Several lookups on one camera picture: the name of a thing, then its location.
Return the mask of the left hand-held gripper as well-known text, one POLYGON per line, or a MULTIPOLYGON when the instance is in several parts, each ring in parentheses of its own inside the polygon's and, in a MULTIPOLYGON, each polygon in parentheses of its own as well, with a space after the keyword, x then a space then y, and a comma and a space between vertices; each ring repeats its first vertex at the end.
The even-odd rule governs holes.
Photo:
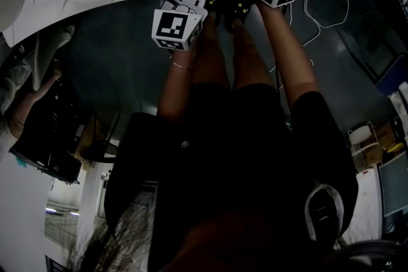
POLYGON ((194 6, 176 0, 161 0, 154 11, 151 37, 160 48, 188 51, 203 29, 208 15, 206 0, 194 0, 194 6))

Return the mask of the person's left forearm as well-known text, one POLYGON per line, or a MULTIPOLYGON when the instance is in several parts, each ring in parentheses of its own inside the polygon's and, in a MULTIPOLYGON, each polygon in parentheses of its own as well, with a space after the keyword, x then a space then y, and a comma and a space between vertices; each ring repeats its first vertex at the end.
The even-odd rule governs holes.
POLYGON ((195 46, 188 51, 173 52, 157 106, 157 116, 174 123, 182 120, 189 99, 195 55, 195 46))

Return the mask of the person's right forearm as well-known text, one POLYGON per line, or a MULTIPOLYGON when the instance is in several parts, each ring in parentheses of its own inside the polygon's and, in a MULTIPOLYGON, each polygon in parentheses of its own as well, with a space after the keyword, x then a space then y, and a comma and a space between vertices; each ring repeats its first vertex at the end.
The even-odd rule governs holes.
POLYGON ((317 92, 317 80, 303 47, 278 8, 257 2, 280 71, 289 107, 308 92, 317 92))

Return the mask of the person's left shoe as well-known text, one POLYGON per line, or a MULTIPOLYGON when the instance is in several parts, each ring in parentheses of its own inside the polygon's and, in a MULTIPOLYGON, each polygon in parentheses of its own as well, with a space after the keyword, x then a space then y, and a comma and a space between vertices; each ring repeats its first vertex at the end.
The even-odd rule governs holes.
POLYGON ((224 7, 223 0, 206 0, 205 9, 209 13, 214 13, 214 19, 215 19, 216 26, 220 24, 223 7, 224 7))

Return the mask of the person's shoe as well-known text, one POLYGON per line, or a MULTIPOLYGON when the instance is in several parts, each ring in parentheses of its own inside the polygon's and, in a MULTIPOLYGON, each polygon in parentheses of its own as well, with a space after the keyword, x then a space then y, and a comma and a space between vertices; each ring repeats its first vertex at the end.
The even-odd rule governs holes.
POLYGON ((228 32, 233 32, 233 21, 238 19, 245 22, 252 5, 253 0, 228 0, 224 7, 224 24, 228 32))
POLYGON ((224 7, 223 0, 206 0, 205 9, 209 13, 214 13, 214 19, 215 19, 216 26, 220 24, 223 7, 224 7))

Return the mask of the person's right shoe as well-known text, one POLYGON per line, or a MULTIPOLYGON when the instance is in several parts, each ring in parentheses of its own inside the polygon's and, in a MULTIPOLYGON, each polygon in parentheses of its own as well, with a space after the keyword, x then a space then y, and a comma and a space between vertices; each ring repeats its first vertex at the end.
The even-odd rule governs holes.
POLYGON ((252 5, 253 0, 228 0, 224 7, 224 24, 228 32, 233 32, 233 21, 238 19, 245 22, 252 5))

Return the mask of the person's left leg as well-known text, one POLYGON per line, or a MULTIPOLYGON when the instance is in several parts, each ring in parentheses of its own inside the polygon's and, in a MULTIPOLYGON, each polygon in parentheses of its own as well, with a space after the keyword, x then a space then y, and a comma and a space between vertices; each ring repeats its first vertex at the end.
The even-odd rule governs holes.
POLYGON ((203 23, 203 30, 196 41, 196 55, 193 61, 192 85, 214 84, 230 89, 215 24, 216 14, 210 12, 203 23))

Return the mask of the person's black and white shirt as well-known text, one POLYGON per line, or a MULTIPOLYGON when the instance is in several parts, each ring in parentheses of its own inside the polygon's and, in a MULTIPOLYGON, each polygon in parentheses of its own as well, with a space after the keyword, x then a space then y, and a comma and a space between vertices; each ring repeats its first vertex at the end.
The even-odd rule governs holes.
POLYGON ((157 183, 148 271, 161 272, 196 224, 259 213, 293 230, 319 268, 348 228, 358 195, 351 156, 324 97, 308 92, 286 118, 275 89, 192 87, 180 123, 131 116, 107 184, 110 233, 127 248, 142 237, 135 201, 157 183))

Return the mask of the cardboard box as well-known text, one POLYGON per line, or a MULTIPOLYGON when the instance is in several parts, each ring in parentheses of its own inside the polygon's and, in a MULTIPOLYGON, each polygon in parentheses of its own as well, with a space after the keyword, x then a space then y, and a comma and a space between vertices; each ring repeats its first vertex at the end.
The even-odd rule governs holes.
POLYGON ((74 158, 88 167, 94 167, 102 159, 106 150, 108 129, 93 115, 85 125, 78 145, 73 152, 74 158))

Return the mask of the black equipment case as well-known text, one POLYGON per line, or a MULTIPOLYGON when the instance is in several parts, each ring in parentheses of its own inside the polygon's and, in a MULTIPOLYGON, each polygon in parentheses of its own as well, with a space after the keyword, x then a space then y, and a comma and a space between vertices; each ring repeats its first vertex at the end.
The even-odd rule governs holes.
POLYGON ((78 111, 69 85, 55 82, 37 101, 10 153, 18 160, 67 184, 78 184, 82 164, 73 157, 78 111))

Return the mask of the grey display board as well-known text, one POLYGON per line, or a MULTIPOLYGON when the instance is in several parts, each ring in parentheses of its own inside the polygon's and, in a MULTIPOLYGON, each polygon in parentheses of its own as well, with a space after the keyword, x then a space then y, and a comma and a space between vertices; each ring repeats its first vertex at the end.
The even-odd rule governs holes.
POLYGON ((408 208, 408 155, 396 156, 379 168, 384 217, 408 208))

